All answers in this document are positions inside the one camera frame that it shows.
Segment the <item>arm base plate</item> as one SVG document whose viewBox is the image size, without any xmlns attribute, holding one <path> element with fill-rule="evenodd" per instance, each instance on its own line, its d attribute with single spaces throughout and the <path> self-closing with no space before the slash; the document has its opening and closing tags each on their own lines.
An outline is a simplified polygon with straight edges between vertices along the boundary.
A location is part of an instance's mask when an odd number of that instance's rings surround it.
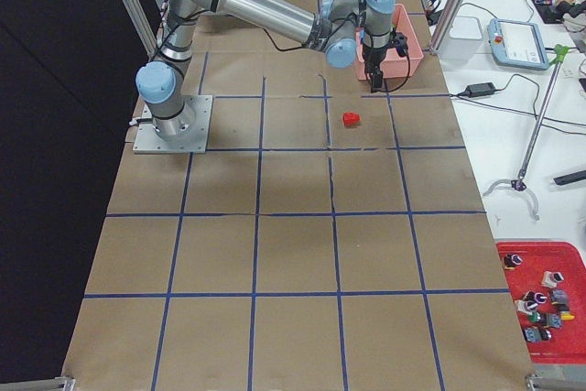
<svg viewBox="0 0 586 391">
<path fill-rule="evenodd" d="M 152 116 L 145 104 L 136 118 L 133 151 L 136 154 L 204 154 L 208 145 L 213 97 L 182 95 L 182 112 L 169 120 Z"/>
</svg>

